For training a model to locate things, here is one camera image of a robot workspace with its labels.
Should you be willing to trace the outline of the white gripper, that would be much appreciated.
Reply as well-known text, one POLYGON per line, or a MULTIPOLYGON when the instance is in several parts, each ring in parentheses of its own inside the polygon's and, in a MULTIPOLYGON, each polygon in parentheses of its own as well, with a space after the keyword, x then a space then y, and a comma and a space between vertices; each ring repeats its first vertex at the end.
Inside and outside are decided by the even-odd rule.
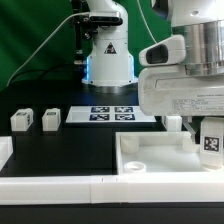
MULTIPOLYGON (((139 75, 138 99, 148 116, 224 116, 224 75, 188 76, 181 65, 148 67, 139 75)), ((195 143, 191 121, 182 118, 195 143)))

